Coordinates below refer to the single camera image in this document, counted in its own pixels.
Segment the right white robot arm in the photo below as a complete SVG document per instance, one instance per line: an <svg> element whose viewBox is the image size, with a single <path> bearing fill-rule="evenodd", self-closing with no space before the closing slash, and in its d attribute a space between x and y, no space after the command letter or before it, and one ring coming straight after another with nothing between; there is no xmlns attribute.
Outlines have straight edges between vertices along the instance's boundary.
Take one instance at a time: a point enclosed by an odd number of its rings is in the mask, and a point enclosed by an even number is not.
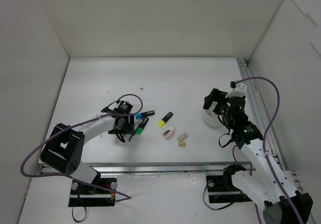
<svg viewBox="0 0 321 224"><path fill-rule="evenodd" d="M230 132L231 140L250 160L261 180L256 181L241 164L224 169L222 184L245 193L262 211L266 223L307 223L313 200L301 193L287 178L275 159L263 146L263 135L248 119L243 84L227 93L214 88L204 98L204 110L213 113Z"/></svg>

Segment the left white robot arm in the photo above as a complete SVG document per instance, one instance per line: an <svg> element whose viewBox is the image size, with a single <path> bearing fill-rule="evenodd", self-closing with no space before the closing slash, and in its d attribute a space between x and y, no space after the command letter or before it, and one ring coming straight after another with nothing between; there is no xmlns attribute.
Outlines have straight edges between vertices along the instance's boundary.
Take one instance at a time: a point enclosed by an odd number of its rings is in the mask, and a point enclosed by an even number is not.
<svg viewBox="0 0 321 224"><path fill-rule="evenodd" d="M58 172L82 181L82 188L88 193L96 193L100 188L101 174L81 161L84 145L93 138L107 132L122 142L124 136L134 131L134 116L130 116L133 106L127 101L119 101L114 109L105 107L101 112L107 117L78 127L68 129L65 124L57 124L51 136L66 130L45 144L40 159Z"/></svg>

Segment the blue cap black highlighter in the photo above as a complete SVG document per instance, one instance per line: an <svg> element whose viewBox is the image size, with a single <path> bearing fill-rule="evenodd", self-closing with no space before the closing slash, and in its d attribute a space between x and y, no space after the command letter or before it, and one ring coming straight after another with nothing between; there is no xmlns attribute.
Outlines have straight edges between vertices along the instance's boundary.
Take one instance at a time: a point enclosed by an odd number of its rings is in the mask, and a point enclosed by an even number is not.
<svg viewBox="0 0 321 224"><path fill-rule="evenodd" d="M136 114L135 118L138 120L138 119L143 119L153 115L155 115L155 112L153 110L150 110L150 111L145 111L145 112Z"/></svg>

